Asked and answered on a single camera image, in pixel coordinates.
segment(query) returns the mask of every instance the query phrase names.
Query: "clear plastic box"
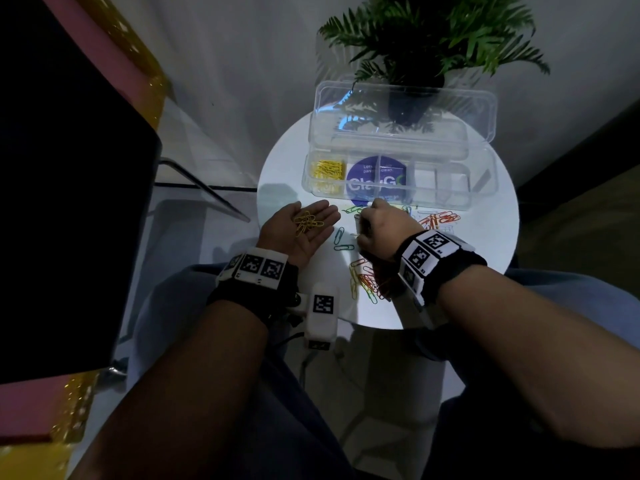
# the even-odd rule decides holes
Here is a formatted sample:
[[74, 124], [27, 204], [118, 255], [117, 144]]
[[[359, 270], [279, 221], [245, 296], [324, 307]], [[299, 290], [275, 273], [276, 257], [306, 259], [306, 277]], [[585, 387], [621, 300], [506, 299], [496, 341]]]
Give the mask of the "clear plastic box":
[[325, 81], [302, 186], [356, 203], [466, 210], [498, 190], [496, 97], [485, 91]]

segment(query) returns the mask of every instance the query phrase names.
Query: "round white table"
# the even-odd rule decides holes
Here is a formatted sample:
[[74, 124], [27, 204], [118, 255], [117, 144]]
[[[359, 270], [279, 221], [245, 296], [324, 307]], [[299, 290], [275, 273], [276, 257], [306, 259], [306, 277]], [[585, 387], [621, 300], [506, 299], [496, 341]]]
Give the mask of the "round white table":
[[[304, 207], [321, 199], [302, 188], [310, 118], [311, 113], [293, 124], [275, 144], [264, 163], [257, 194], [260, 226], [290, 202], [299, 200]], [[497, 155], [496, 166], [498, 192], [482, 199], [468, 211], [453, 211], [457, 214], [453, 218], [458, 220], [452, 221], [451, 214], [448, 214], [439, 227], [467, 241], [486, 259], [489, 266], [504, 273], [516, 248], [520, 217], [513, 183]], [[352, 235], [356, 233], [354, 214], [357, 210], [354, 211], [354, 204], [350, 200], [328, 200], [338, 206], [342, 218], [335, 225], [336, 231], [300, 274], [300, 291], [308, 293], [316, 282], [330, 283], [337, 286], [340, 292], [338, 315], [343, 320], [389, 330], [418, 326], [418, 323], [407, 325], [406, 320], [401, 321], [397, 304], [394, 306], [393, 303], [377, 297], [371, 290], [367, 292], [359, 283], [353, 286], [353, 272], [350, 268], [354, 266], [351, 264], [362, 258], [358, 254], [355, 236]], [[428, 219], [430, 215], [443, 210], [447, 209], [410, 209], [412, 217], [418, 221]], [[341, 227], [344, 228], [344, 232], [338, 241], [337, 233]]]

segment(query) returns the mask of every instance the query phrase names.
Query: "wristband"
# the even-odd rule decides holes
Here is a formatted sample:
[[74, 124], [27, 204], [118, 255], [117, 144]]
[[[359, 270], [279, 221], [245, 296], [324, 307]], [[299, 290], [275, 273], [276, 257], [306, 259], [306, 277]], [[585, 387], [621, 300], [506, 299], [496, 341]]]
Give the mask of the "wristband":
[[418, 302], [434, 303], [440, 287], [474, 264], [486, 266], [475, 248], [459, 237], [427, 230], [405, 239], [395, 254], [398, 275]]
[[260, 248], [234, 256], [220, 273], [207, 305], [219, 299], [244, 306], [267, 327], [296, 300], [298, 267], [286, 254]]

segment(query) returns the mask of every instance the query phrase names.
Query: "fern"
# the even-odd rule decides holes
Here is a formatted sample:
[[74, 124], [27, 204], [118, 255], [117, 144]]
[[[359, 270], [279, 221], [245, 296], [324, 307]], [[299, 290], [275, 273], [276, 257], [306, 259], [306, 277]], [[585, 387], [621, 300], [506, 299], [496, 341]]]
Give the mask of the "fern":
[[356, 82], [441, 86], [452, 69], [494, 74], [514, 61], [550, 72], [539, 49], [531, 10], [522, 0], [372, 0], [319, 30], [330, 47], [356, 47]]

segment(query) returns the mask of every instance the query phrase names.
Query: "person's right hand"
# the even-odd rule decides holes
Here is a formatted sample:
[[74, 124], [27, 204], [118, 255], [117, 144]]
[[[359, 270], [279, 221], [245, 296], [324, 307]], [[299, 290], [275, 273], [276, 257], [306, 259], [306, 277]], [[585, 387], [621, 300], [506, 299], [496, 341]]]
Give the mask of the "person's right hand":
[[363, 209], [360, 218], [368, 221], [361, 223], [361, 229], [366, 229], [366, 232], [358, 236], [360, 249], [386, 261], [394, 260], [394, 254], [407, 237], [424, 230], [404, 210], [381, 198]]

